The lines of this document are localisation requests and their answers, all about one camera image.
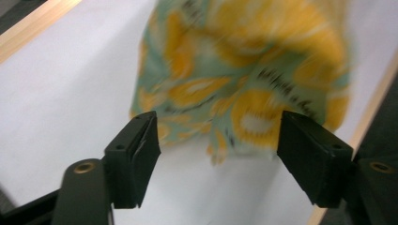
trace metal bolt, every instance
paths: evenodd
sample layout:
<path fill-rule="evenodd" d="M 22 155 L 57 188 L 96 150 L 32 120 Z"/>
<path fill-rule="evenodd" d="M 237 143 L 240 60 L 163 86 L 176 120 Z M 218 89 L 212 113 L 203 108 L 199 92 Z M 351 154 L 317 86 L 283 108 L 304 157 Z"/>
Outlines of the metal bolt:
<path fill-rule="evenodd" d="M 377 172 L 383 172 L 383 173 L 396 173 L 395 169 L 393 169 L 391 166 L 386 165 L 381 162 L 371 162 L 370 166 L 372 169 L 374 169 Z"/>
<path fill-rule="evenodd" d="M 96 167 L 96 165 L 94 165 L 94 163 L 92 163 L 92 162 L 84 162 L 84 163 L 80 164 L 79 166 L 77 166 L 74 169 L 74 172 L 78 173 L 78 174 L 87 173 L 87 172 L 92 171 L 95 167 Z"/>

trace fabric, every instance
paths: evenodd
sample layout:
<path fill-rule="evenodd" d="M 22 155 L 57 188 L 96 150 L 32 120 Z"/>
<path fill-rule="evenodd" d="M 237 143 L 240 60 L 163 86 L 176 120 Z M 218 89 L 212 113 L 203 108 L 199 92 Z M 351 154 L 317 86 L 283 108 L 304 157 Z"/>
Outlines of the fabric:
<path fill-rule="evenodd" d="M 348 102 L 345 2 L 160 1 L 131 115 L 156 111 L 161 144 L 208 134 L 214 163 L 274 152 L 285 110 L 335 130 Z"/>

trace white table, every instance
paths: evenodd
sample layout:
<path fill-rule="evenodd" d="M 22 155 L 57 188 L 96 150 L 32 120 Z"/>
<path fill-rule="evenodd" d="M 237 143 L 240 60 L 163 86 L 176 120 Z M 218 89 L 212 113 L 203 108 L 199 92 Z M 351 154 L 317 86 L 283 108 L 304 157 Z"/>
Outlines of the white table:
<path fill-rule="evenodd" d="M 0 65 L 0 184 L 18 205 L 60 186 L 64 170 L 103 149 L 129 121 L 138 43 L 154 0 L 84 0 Z M 348 142 L 398 47 L 398 2 L 358 0 Z M 313 211 L 284 165 L 266 158 L 212 167 L 207 139 L 162 149 L 143 207 L 116 224 L 305 224 Z"/>

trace wooden frame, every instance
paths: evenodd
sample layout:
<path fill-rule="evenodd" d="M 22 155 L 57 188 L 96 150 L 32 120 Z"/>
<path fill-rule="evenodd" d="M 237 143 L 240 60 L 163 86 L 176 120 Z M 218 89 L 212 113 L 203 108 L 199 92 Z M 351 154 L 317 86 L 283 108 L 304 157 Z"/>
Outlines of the wooden frame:
<path fill-rule="evenodd" d="M 0 36 L 0 64 L 81 0 L 48 0 Z"/>

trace wooden edge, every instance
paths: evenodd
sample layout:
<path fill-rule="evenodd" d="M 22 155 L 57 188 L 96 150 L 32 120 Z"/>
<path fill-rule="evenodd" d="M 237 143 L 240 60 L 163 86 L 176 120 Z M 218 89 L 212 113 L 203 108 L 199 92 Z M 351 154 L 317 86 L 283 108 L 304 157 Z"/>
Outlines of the wooden edge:
<path fill-rule="evenodd" d="M 368 103 L 368 107 L 366 108 L 365 113 L 362 115 L 360 123 L 355 129 L 356 131 L 354 132 L 354 135 L 351 137 L 351 140 L 349 142 L 349 145 L 354 149 L 354 155 L 357 154 L 362 139 L 368 131 L 369 126 L 372 124 L 372 121 L 384 97 L 387 95 L 387 92 L 394 79 L 397 69 L 398 51 L 395 51 L 395 55 L 392 57 L 383 79 L 381 80 L 378 88 L 372 95 L 370 102 Z M 326 211 L 327 208 L 319 208 L 318 206 L 315 206 L 307 224 L 318 225 L 322 221 L 322 218 L 325 215 Z"/>
<path fill-rule="evenodd" d="M 82 0 L 48 0 L 0 36 L 0 64 Z"/>

